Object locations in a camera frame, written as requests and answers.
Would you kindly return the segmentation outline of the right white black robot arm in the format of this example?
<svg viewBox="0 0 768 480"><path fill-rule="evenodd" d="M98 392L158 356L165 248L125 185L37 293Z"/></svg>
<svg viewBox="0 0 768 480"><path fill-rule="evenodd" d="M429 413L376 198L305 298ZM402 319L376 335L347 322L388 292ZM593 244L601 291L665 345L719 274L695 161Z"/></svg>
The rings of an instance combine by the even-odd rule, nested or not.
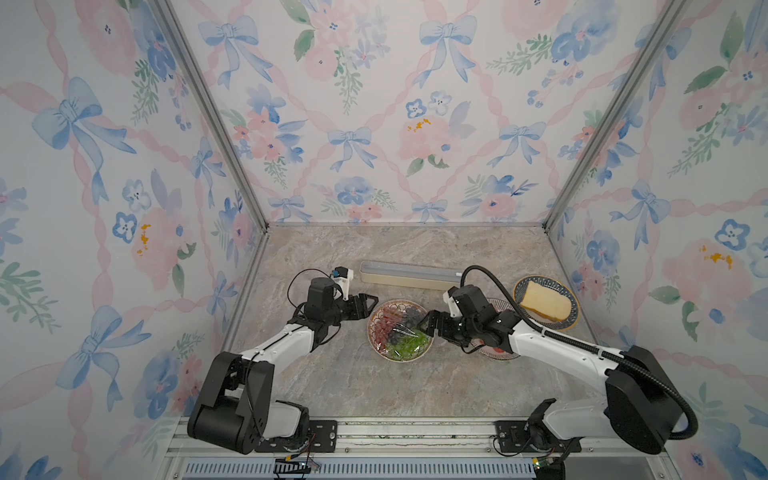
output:
<svg viewBox="0 0 768 480"><path fill-rule="evenodd" d="M572 439L617 438L654 455L668 441L697 433L695 413L649 351L578 340L537 323L516 302L499 311L474 285L450 289L444 301L447 311L428 312L418 325L421 332L463 350L479 340L486 347L543 362L597 392L582 401L542 401L527 419L534 448L549 450Z"/></svg>

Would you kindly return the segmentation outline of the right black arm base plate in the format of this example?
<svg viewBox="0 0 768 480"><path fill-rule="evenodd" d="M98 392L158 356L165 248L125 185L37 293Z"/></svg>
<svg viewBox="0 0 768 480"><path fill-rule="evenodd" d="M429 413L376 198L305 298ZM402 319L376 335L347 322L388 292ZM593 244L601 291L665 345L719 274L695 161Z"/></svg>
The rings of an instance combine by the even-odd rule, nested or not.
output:
<svg viewBox="0 0 768 480"><path fill-rule="evenodd" d="M579 439L557 439L543 424L526 420L497 420L493 423L494 449L503 455L580 453Z"/></svg>

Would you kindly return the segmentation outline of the cream plastic wrap dispenser box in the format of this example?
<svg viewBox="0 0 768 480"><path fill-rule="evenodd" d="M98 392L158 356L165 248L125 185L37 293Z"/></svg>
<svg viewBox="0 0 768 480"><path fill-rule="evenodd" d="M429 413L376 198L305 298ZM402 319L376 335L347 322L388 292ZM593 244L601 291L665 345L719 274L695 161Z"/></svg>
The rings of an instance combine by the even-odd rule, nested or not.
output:
<svg viewBox="0 0 768 480"><path fill-rule="evenodd" d="M379 261L362 261L359 274L365 283L436 291L457 287L462 276L455 269Z"/></svg>

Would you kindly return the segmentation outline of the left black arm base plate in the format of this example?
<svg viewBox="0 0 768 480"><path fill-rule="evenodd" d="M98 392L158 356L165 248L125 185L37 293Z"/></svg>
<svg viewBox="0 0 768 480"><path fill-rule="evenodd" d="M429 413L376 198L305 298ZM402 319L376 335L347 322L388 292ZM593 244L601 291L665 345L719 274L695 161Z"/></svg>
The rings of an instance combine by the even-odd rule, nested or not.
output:
<svg viewBox="0 0 768 480"><path fill-rule="evenodd" d="M336 420L302 421L295 434L260 440L256 453L296 454L309 450L311 453L334 453L338 439Z"/></svg>

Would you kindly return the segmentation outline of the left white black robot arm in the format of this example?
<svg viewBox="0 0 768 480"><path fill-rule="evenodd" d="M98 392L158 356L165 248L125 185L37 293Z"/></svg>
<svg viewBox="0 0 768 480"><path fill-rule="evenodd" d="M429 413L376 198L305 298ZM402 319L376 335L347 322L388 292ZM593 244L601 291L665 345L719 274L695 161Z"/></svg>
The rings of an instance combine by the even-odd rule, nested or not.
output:
<svg viewBox="0 0 768 480"><path fill-rule="evenodd" d="M242 353L221 352L188 415L187 435L240 454L260 447L300 453L312 442L309 409L273 398L278 374L325 345L329 330L371 316L379 298L349 292L353 272L339 270L311 280L306 299L283 329Z"/></svg>

